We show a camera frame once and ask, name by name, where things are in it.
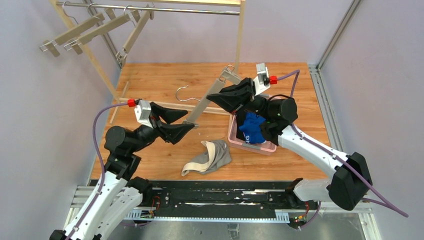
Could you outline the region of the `black underwear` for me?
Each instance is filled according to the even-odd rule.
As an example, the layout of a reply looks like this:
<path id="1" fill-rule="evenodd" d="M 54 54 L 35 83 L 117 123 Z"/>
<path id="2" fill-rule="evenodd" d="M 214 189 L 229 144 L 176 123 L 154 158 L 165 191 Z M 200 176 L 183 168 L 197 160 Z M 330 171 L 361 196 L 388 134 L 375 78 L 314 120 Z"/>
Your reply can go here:
<path id="1" fill-rule="evenodd" d="M 236 115 L 235 120 L 236 138 L 249 144 L 251 142 L 251 135 L 254 130 L 254 114 L 252 112 L 242 112 Z"/>

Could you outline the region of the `blue underwear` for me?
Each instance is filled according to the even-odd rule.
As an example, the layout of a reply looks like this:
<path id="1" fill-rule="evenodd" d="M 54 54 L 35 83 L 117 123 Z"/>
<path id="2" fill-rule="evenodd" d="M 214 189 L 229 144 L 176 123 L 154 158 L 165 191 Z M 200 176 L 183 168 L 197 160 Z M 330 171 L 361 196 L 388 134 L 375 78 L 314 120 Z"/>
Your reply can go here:
<path id="1" fill-rule="evenodd" d="M 260 115 L 247 112 L 238 129 L 241 131 L 246 144 L 263 144 L 266 142 L 261 133 L 260 125 L 265 121 Z"/>

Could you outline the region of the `grey underwear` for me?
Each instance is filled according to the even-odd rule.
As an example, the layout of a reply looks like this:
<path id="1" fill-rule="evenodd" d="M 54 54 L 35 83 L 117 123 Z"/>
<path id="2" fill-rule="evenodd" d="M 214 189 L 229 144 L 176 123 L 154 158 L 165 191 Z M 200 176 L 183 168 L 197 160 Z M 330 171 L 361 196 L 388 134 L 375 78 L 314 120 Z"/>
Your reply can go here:
<path id="1" fill-rule="evenodd" d="M 183 166 L 181 170 L 182 177 L 189 173 L 198 173 L 201 175 L 213 173 L 232 161 L 230 147 L 226 141 L 204 140 L 201 141 L 201 144 L 206 148 L 206 151 L 195 156 Z"/>

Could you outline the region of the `wooden hanger with blue underwear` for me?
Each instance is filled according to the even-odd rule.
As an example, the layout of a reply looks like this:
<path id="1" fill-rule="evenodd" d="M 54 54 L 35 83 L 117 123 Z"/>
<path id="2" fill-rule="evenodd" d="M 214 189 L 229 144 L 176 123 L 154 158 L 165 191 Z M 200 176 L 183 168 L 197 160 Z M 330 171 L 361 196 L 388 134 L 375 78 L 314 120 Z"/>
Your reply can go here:
<path id="1" fill-rule="evenodd" d="M 115 55 L 116 61 L 121 69 L 125 66 L 128 54 L 133 48 L 136 40 L 139 38 L 147 22 L 153 20 L 155 17 L 155 13 L 152 10 L 129 10 L 129 13 L 126 13 L 131 6 L 132 5 L 130 4 L 126 5 L 122 16 L 118 18 L 118 27 L 126 23 L 133 24 L 133 29 L 124 42 L 122 49 Z"/>

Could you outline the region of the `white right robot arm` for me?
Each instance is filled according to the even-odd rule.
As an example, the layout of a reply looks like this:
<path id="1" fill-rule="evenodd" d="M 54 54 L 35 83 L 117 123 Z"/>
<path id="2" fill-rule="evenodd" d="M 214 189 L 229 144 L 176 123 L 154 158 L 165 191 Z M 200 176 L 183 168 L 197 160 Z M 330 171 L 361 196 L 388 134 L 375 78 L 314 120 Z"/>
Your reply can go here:
<path id="1" fill-rule="evenodd" d="M 326 179 L 295 179 L 286 189 L 291 205 L 332 201 L 352 211 L 373 185 L 365 157 L 339 151 L 300 130 L 294 124 L 298 118 L 295 99 L 284 94 L 265 97 L 262 92 L 267 89 L 256 79 L 245 78 L 206 99 L 233 115 L 245 111 L 263 117 L 260 131 L 265 140 L 296 153 L 326 174 Z"/>

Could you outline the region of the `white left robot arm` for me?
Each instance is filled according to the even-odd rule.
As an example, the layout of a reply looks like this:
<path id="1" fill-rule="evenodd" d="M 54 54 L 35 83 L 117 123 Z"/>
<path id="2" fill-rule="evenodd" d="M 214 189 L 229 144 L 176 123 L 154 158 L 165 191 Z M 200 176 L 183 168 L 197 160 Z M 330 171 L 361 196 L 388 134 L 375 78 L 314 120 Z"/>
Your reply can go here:
<path id="1" fill-rule="evenodd" d="M 175 145 L 195 127 L 193 123 L 175 123 L 188 114 L 185 109 L 142 99 L 129 99 L 110 108 L 121 106 L 134 109 L 140 126 L 130 130 L 116 125 L 106 132 L 104 147 L 109 156 L 106 162 L 100 162 L 99 181 L 74 219 L 64 229 L 54 230 L 51 240 L 108 239 L 129 212 L 152 198 L 153 185 L 133 176 L 141 161 L 135 153 L 157 138 Z"/>

